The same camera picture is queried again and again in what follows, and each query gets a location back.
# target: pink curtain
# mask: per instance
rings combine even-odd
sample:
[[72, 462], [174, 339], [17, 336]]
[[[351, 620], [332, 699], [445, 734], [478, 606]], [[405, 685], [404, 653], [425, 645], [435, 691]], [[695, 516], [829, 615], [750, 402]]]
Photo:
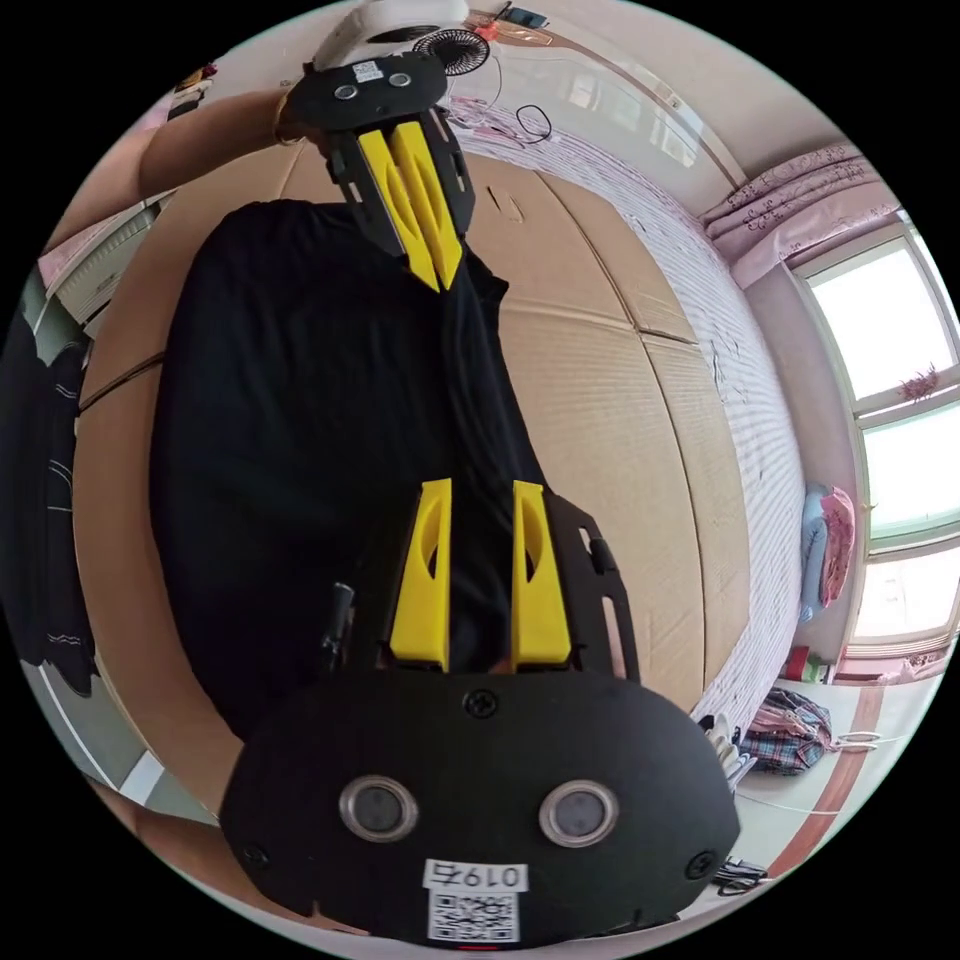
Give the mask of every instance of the pink curtain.
[[778, 263], [880, 225], [899, 207], [866, 157], [840, 143], [768, 170], [701, 221], [745, 290]]

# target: window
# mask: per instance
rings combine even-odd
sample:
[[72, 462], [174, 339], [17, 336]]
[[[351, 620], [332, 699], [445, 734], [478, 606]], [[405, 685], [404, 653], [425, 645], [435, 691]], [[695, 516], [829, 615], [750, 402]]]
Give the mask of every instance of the window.
[[954, 342], [905, 242], [867, 251], [811, 278], [810, 287], [856, 399], [957, 362]]
[[865, 429], [863, 442], [875, 504], [872, 539], [922, 535], [960, 521], [960, 400]]
[[958, 583], [960, 547], [869, 564], [855, 639], [941, 639], [950, 632]]
[[906, 218], [797, 275], [849, 400], [869, 505], [848, 653], [943, 646], [960, 624], [960, 324], [953, 303]]

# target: sticker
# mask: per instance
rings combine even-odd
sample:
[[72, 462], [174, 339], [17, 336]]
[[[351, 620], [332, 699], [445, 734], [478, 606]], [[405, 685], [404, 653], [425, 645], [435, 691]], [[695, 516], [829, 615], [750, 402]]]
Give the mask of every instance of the sticker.
[[447, 943], [519, 943], [517, 895], [430, 890], [427, 937]]
[[526, 893], [525, 863], [456, 863], [428, 860], [423, 885], [441, 893]]
[[357, 83], [366, 83], [368, 80], [382, 80], [383, 74], [373, 60], [364, 60], [363, 63], [353, 65], [353, 75]]

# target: black cable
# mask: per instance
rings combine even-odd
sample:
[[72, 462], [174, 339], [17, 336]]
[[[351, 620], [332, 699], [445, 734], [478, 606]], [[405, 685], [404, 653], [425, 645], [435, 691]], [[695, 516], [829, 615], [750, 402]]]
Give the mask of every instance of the black cable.
[[720, 888], [717, 891], [719, 896], [738, 897], [754, 890], [767, 879], [767, 871], [763, 867], [728, 858], [711, 883]]
[[[535, 130], [531, 130], [523, 122], [523, 117], [520, 116], [520, 112], [522, 110], [539, 110], [540, 116], [542, 116], [543, 119], [546, 121], [547, 132], [543, 134], [537, 134]], [[517, 107], [516, 116], [517, 116], [517, 123], [520, 124], [520, 129], [523, 130], [524, 133], [529, 133], [531, 136], [537, 137], [536, 140], [527, 141], [528, 147], [532, 147], [535, 143], [543, 143], [543, 141], [548, 139], [550, 134], [553, 133], [553, 124], [550, 122], [550, 118], [547, 116], [546, 111], [543, 109], [543, 107], [538, 107], [535, 103], [525, 103], [522, 107]]]

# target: printed number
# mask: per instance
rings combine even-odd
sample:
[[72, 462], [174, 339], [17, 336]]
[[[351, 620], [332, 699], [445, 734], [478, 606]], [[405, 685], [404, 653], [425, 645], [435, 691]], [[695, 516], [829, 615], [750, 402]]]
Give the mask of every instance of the printed number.
[[523, 893], [527, 889], [526, 867], [519, 864], [456, 863], [428, 860], [423, 885], [451, 893], [481, 893], [484, 890]]

